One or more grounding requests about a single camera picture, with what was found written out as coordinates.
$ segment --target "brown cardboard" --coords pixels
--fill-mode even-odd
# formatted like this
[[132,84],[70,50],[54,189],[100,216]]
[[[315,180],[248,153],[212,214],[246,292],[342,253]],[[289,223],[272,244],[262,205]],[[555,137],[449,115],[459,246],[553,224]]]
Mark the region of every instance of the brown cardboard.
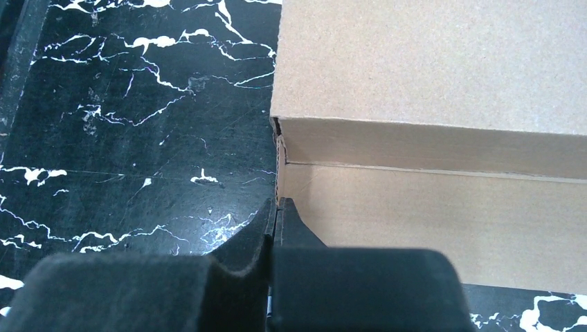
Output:
[[294,164],[282,172],[281,194],[328,246],[432,248],[468,284],[587,293],[587,185]]
[[580,1],[284,1],[272,114],[296,163],[587,178],[586,36]]
[[587,293],[587,5],[284,0],[278,196],[330,246]]

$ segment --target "clamp jaw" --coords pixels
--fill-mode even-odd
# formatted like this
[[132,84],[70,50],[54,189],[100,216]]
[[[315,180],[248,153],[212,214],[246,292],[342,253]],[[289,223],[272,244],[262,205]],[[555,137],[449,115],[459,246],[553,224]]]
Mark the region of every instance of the clamp jaw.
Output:
[[328,248],[291,199],[205,256],[54,255],[25,284],[0,332],[473,331],[443,255]]

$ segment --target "black marble surface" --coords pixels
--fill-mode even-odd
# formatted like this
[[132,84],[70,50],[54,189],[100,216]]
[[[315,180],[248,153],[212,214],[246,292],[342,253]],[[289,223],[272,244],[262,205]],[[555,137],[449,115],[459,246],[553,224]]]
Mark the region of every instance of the black marble surface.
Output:
[[24,0],[0,0],[0,73],[23,5]]
[[[39,0],[23,18],[0,86],[1,314],[46,255],[200,255],[273,196],[278,0]],[[581,295],[464,287],[484,331],[587,324]]]

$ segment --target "white marble vein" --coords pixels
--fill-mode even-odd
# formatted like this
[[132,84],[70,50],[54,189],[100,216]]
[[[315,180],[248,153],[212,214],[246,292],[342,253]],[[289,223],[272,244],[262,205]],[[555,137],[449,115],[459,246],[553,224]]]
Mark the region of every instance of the white marble vein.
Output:
[[519,327],[526,332],[567,332],[576,326],[587,325],[587,315],[578,317],[577,321],[573,325],[567,326],[560,331],[554,330],[552,327],[542,324],[542,322],[540,322],[540,309],[538,305],[541,301],[560,301],[561,303],[578,304],[580,307],[587,310],[587,295],[573,295],[571,299],[565,299],[555,295],[536,296],[534,297],[532,309],[527,309],[521,314],[506,316],[497,312],[485,319],[482,315],[472,313],[471,321],[477,327],[477,329],[482,329],[484,326],[490,325],[492,322],[494,322],[494,324],[497,324],[499,327],[504,329],[504,331],[506,331],[506,326],[501,326],[500,323],[504,320],[511,321],[516,318],[520,322]]
[[59,189],[58,191],[56,191],[56,192],[53,194],[53,197],[57,196],[59,193],[62,193],[62,192],[63,192],[63,193],[66,193],[66,192],[69,192],[69,190],[68,190],[68,189]]
[[159,145],[163,145],[163,143],[165,143],[165,140],[169,138],[169,135],[171,134],[168,134],[161,142],[159,142]]
[[204,140],[203,138],[200,138],[200,140],[201,140],[202,142],[204,142],[204,149],[205,149],[206,151],[208,151],[208,144],[206,144],[206,140]]
[[[176,239],[178,241],[190,243],[189,240],[183,239],[181,237],[176,236],[170,230],[168,230],[166,227],[167,227],[166,225],[157,225],[150,232],[144,232],[144,230],[142,228],[137,228],[135,230],[132,230],[131,232],[128,232],[128,233],[125,233],[125,234],[121,235],[118,238],[116,238],[112,233],[98,234],[97,232],[87,232],[87,233],[82,234],[79,237],[74,237],[73,238],[74,240],[77,240],[78,241],[78,244],[75,245],[75,247],[71,250],[71,252],[79,251],[81,253],[86,253],[86,252],[88,252],[88,250],[100,252],[100,251],[103,251],[103,250],[106,250],[106,249],[110,249],[110,248],[112,248],[114,246],[117,246],[117,245],[121,244],[123,242],[123,240],[126,239],[127,237],[144,237],[144,236],[150,236],[150,235],[155,234],[155,232],[157,232],[157,231],[168,233],[172,238],[174,238],[174,239]],[[107,245],[107,246],[105,246],[105,245],[85,246],[85,247],[81,247],[78,250],[80,243],[86,237],[88,237],[88,236],[93,236],[93,237],[96,237],[98,239],[107,239],[107,240],[110,240],[111,243],[109,245]]]
[[22,281],[0,275],[0,289],[2,289],[2,288],[18,289],[18,288],[21,288],[22,286],[24,286],[24,283]]
[[206,176],[204,174],[204,168],[201,169],[201,174],[200,177],[198,176],[194,176],[193,178],[190,179],[190,181],[192,181],[193,183],[199,183],[199,182],[218,182],[218,179],[212,176]]
[[151,185],[152,183],[153,182],[151,181],[151,178],[146,178],[141,189],[143,189],[144,187],[147,187],[148,185]]
[[263,180],[263,178],[252,178],[251,180],[245,181],[242,184],[243,185],[246,185],[246,184],[251,183],[251,182],[256,181],[256,180]]
[[258,211],[254,211],[253,213],[249,214],[249,217],[245,221],[238,223],[236,225],[232,225],[232,226],[230,225],[231,221],[233,220],[231,214],[227,214],[226,216],[223,216],[222,218],[218,219],[217,221],[213,221],[213,223],[215,225],[217,225],[217,224],[221,223],[222,221],[226,220],[226,222],[223,225],[207,231],[204,235],[202,235],[200,237],[200,240],[202,240],[209,248],[207,251],[205,251],[205,254],[212,252],[212,250],[214,250],[215,248],[217,248],[218,246],[220,246],[221,244],[226,242],[239,229],[248,225],[249,222],[251,221],[251,217],[255,216],[257,214],[257,212]]
[[22,234],[15,235],[15,236],[9,237],[7,239],[0,239],[0,242],[2,243],[3,246],[14,246],[16,249],[22,249],[23,247],[21,247],[20,245],[24,245],[24,244],[26,244],[27,246],[36,248],[36,249],[42,248],[41,244],[37,244],[34,241],[31,241],[31,242],[24,241],[24,235],[22,235]]
[[[24,178],[26,180],[26,185],[30,185],[32,182],[37,183],[37,187],[40,187],[45,184],[49,178],[55,178],[58,176],[66,176],[67,171],[63,169],[44,169],[44,168],[29,168],[29,167],[11,167],[11,168],[4,168],[3,165],[0,165],[0,172],[14,172],[14,171],[24,171]],[[39,176],[45,174],[45,178],[39,179]]]
[[10,311],[10,307],[5,306],[4,308],[0,309],[0,315],[6,317],[6,315],[8,314],[8,311]]
[[273,172],[273,171],[266,171],[264,169],[255,169],[255,171],[257,172],[263,172],[265,174],[273,174],[273,175],[277,175],[277,173]]
[[[257,2],[257,3],[275,3],[280,4],[280,1],[276,0],[269,0],[269,1],[249,1],[247,2]],[[97,20],[97,14],[104,12],[106,10],[113,10],[116,8],[121,8],[123,6],[130,6],[136,9],[150,7],[150,8],[163,8],[169,7],[172,10],[175,8],[172,7],[172,3],[170,0],[144,0],[142,4],[135,4],[129,1],[122,1],[122,0],[107,0],[107,1],[96,1],[96,0],[71,0],[71,2],[65,6],[54,4],[52,5],[55,8],[59,8],[60,10],[73,10],[83,12],[85,14],[91,15],[92,20]],[[148,50],[150,47],[157,47],[157,48],[171,48],[177,44],[189,43],[192,44],[192,38],[194,37],[203,37],[207,39],[207,42],[212,46],[215,47],[219,54],[231,61],[240,62],[240,61],[249,61],[255,59],[268,59],[273,64],[273,68],[275,68],[275,57],[276,52],[273,50],[272,47],[263,44],[257,43],[253,40],[245,37],[238,29],[236,29],[233,25],[233,16],[230,13],[229,9],[227,8],[225,0],[220,1],[209,1],[208,3],[200,3],[197,5],[190,6],[189,8],[185,8],[180,12],[185,12],[189,10],[195,10],[197,8],[202,7],[216,7],[216,11],[214,12],[213,19],[220,20],[225,29],[230,31],[235,36],[235,41],[226,40],[226,41],[219,41],[214,35],[210,33],[210,31],[203,27],[198,28],[187,28],[183,30],[183,32],[179,36],[167,36],[167,35],[159,35],[159,36],[143,36],[143,37],[135,37],[132,40],[127,40],[124,37],[124,33],[120,33],[121,35],[117,34],[109,34],[109,35],[95,35],[91,36],[88,34],[75,34],[64,41],[54,42],[52,44],[47,44],[45,46],[40,46],[35,51],[34,60],[31,64],[41,60],[41,59],[49,59],[57,62],[70,62],[74,65],[87,65],[92,61],[104,61],[110,62],[113,58],[119,57],[121,55],[130,54],[129,51],[133,48],[142,48],[142,54],[140,59],[143,61],[144,66],[142,68],[125,68],[124,66],[118,68],[119,71],[127,71],[129,72],[129,84],[124,92],[122,98],[126,98],[129,95],[133,87],[133,83],[136,80],[135,73],[137,71],[147,71],[154,76],[155,82],[166,89],[172,89],[182,93],[183,95],[173,100],[170,100],[163,108],[155,109],[152,111],[147,111],[147,115],[142,115],[141,112],[134,113],[133,115],[137,118],[129,118],[128,116],[123,116],[117,110],[104,110],[103,103],[96,102],[95,100],[89,100],[89,102],[81,102],[79,103],[77,109],[72,111],[65,111],[63,114],[67,114],[73,116],[75,114],[80,113],[82,119],[84,120],[83,130],[88,133],[89,135],[95,135],[98,128],[94,120],[100,120],[109,124],[113,125],[131,125],[131,126],[138,126],[143,124],[145,121],[153,118],[154,116],[162,114],[164,111],[168,109],[171,104],[179,101],[180,99],[193,95],[196,93],[189,86],[189,84],[184,86],[177,86],[165,79],[163,79],[163,72],[165,68],[160,68],[160,66],[152,59],[148,59]],[[122,49],[120,46],[117,46],[116,52],[112,54],[104,54],[104,49],[107,43],[122,43]],[[245,45],[245,46],[261,46],[267,49],[267,55],[262,57],[236,57],[231,55],[227,46],[237,46],[237,45]],[[253,77],[245,77],[244,79],[240,80],[232,80],[228,76],[224,75],[214,75],[211,73],[210,75],[206,75],[202,77],[203,79],[208,78],[215,78],[217,80],[222,80],[227,82],[234,87],[243,88],[243,89],[260,89],[264,87],[271,86],[269,85],[259,85],[255,84],[259,79],[264,77],[270,77],[274,74],[274,69],[267,73],[261,73],[259,75],[254,75]]]

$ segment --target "box lid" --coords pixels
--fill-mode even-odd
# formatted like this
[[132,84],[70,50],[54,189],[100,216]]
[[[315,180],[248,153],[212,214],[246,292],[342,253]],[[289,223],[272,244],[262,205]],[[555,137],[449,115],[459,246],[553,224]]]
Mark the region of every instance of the box lid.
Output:
[[587,178],[587,5],[284,1],[293,163]]

